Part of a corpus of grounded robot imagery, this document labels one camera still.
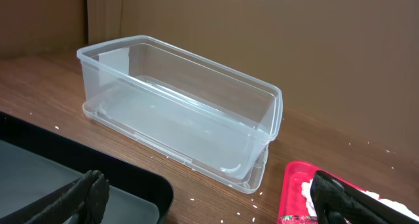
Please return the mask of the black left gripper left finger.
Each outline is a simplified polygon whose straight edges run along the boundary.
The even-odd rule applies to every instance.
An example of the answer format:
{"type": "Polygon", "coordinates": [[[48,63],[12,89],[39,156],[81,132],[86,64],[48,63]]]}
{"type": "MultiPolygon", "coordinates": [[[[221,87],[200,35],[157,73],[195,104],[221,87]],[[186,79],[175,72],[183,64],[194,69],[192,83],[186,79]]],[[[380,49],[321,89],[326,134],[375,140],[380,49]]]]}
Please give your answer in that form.
{"type": "Polygon", "coordinates": [[[82,177],[1,218],[1,224],[101,223],[110,184],[99,170],[82,177]]]}

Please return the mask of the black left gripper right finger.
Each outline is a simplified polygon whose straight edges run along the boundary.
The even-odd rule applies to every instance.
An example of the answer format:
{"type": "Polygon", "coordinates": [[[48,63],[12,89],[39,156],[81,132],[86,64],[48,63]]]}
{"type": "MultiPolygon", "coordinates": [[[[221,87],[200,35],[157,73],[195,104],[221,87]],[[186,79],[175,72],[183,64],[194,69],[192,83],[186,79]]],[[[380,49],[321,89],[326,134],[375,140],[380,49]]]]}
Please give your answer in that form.
{"type": "Polygon", "coordinates": [[[314,174],[310,196],[319,224],[418,224],[322,170],[314,174]]]}

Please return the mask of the white napkin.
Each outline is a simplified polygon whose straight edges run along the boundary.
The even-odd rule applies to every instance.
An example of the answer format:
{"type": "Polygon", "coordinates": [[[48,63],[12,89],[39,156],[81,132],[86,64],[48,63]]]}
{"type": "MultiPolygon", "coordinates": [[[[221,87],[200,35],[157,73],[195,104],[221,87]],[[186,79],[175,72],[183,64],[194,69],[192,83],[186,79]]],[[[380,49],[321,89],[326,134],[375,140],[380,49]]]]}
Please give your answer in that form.
{"type": "MultiPolygon", "coordinates": [[[[312,186],[312,179],[309,182],[302,182],[301,188],[301,195],[306,199],[306,208],[308,210],[309,216],[316,217],[316,211],[314,209],[314,204],[312,202],[311,196],[310,196],[310,188],[312,186]]],[[[367,196],[370,196],[371,198],[385,204],[386,206],[410,217],[414,220],[418,221],[418,216],[414,214],[412,211],[410,211],[404,204],[388,200],[385,198],[380,198],[380,195],[378,193],[370,192],[370,191],[361,191],[367,196]]]]}

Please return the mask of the red strawberry snack wrapper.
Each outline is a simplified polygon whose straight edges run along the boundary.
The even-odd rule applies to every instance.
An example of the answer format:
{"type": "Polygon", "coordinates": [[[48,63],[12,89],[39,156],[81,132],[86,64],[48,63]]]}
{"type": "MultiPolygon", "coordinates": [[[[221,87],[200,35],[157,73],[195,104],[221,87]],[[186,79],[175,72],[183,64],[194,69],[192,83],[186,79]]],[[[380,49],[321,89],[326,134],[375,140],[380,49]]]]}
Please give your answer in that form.
{"type": "Polygon", "coordinates": [[[279,218],[278,224],[318,224],[316,216],[285,215],[279,218]]]}

